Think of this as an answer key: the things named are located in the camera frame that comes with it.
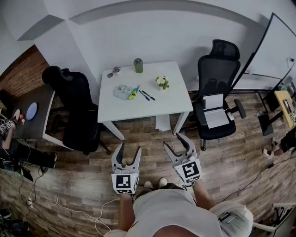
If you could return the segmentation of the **dark desk with white legs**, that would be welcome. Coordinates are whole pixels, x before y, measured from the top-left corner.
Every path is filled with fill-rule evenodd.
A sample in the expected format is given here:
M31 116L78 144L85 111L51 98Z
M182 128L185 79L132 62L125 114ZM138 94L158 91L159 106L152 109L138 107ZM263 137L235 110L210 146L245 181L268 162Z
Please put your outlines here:
M37 113L34 118L26 120L24 123L18 122L15 131L17 137L21 139L43 138L51 143L66 148L61 140L46 134L46 126L54 95L55 91L52 87L45 84L23 94L15 100L14 109L19 109L23 115L26 115L26 112L32 103L37 103Z

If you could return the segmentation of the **person's left forearm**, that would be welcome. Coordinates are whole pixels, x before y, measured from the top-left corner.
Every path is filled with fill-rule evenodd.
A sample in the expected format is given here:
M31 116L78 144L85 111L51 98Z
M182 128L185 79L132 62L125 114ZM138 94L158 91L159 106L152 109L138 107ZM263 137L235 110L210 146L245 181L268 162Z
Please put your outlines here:
M128 231L135 221L132 196L129 194L120 195L120 213L118 228Z

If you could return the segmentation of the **black mesh office chair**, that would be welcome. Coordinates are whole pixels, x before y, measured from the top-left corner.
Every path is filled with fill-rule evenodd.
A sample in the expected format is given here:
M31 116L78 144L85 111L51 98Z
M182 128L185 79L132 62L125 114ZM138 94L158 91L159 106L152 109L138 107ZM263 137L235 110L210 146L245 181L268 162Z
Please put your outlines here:
M229 108L226 97L229 95L232 83L237 75L241 63L238 47L229 41L214 39L212 49L208 55L202 56L198 60L198 79L199 89L196 97L193 99L193 117L196 121L196 127L199 137L203 140L202 150L206 150L206 142L227 137L236 131L234 120L229 120L229 124L208 128L203 111L203 96L223 94L223 109L227 115L231 112L239 112L242 119L246 117L245 109L240 100L235 99L235 107Z

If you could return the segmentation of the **white laptop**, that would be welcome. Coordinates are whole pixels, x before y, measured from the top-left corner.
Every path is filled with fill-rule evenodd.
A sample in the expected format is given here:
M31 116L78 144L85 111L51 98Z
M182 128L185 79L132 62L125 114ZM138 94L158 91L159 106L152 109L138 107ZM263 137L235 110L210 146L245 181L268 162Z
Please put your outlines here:
M229 124L223 102L223 94L203 96L203 112L209 129Z

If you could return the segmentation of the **light blue pencil pouch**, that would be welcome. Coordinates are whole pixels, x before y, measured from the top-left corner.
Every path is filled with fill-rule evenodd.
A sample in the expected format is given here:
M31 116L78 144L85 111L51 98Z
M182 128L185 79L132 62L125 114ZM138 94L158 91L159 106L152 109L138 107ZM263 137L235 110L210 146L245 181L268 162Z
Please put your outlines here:
M123 100L131 100L136 97L139 90L139 85L135 88L127 85L118 85L114 88L114 96Z

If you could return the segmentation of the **black pen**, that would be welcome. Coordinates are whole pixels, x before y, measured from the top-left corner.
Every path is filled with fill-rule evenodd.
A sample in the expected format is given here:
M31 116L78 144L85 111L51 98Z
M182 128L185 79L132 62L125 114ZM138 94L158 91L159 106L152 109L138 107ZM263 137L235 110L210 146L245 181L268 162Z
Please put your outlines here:
M152 97L151 95L149 95L148 93L146 93L144 90L142 90L142 92L143 92L146 96L148 96L150 99L152 99L152 100L155 101L155 98Z

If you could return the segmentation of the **person's white shirt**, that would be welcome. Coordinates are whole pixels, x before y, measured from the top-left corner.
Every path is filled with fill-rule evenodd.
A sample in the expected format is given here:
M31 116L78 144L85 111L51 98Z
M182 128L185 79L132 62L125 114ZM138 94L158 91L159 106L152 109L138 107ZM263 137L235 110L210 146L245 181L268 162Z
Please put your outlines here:
M206 210L185 190L159 189L134 202L135 222L126 237L153 237L163 227L178 226L198 237L249 237L253 215L241 204L224 201Z

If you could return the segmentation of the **blue round plate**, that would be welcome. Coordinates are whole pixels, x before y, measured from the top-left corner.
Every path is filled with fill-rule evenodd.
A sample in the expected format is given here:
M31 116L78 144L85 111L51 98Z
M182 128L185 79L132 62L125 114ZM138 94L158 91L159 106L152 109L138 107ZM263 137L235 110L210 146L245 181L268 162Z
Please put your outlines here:
M32 104L30 104L30 106L27 109L26 119L32 120L35 117L36 113L37 113L37 103L33 102Z

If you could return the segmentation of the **white metal rack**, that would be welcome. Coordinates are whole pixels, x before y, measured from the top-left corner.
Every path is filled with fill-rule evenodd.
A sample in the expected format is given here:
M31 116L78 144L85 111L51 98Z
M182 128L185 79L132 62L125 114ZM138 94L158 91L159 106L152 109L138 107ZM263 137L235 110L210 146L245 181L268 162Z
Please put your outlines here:
M296 234L296 203L273 203L275 220L271 226L253 222L254 230L264 231L264 237L291 237Z

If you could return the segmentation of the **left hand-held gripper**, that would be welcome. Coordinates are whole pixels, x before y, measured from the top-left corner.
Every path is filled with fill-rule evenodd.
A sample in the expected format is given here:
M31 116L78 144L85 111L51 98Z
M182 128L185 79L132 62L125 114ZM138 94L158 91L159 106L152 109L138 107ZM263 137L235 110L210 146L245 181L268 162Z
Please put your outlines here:
M133 162L127 164L125 167L122 163L123 151L124 142L115 149L111 157L113 189L117 194L135 194L139 183L139 164L142 149L138 147Z

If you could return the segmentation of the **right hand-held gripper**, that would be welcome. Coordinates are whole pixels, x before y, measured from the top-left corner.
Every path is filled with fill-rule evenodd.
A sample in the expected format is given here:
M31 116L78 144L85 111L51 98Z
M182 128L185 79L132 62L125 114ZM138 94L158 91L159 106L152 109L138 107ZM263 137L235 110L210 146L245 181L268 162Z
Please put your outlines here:
M163 143L163 146L184 185L192 186L196 180L200 179L201 175L200 160L196 153L195 144L181 133L176 133L176 136L186 152L176 153L166 142Z

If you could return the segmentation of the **white flowers in white pot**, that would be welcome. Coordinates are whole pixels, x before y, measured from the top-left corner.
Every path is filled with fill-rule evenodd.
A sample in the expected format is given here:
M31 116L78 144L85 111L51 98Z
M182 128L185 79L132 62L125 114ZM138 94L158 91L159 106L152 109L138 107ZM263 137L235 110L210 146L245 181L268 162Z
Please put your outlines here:
M158 76L155 79L155 82L157 83L157 86L159 88L159 90L164 91L166 89L168 89L169 86L169 80L166 76L162 75L162 76Z

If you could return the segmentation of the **white box under table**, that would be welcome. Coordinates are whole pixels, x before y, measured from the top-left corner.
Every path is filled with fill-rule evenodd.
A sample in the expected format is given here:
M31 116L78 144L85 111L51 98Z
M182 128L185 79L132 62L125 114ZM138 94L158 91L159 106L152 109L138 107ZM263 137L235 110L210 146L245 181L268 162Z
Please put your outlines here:
M159 131L170 131L171 124L170 124L170 115L158 115L155 116L155 129Z

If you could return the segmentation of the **person's right forearm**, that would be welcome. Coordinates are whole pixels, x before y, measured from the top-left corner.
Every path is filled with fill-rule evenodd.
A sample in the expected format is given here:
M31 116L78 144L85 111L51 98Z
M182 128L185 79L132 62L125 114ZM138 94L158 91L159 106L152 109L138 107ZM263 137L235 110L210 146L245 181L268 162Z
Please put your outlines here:
M209 211L216 205L201 179L195 181L192 188L198 207Z

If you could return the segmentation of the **yellow wooden table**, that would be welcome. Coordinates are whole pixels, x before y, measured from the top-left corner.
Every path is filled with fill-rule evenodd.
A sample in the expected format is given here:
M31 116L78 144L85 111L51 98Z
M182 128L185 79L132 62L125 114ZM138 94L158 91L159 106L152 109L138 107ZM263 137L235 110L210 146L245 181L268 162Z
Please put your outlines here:
M278 90L274 92L276 99L283 112L283 119L289 128L295 125L296 113L293 106L293 100L286 90Z

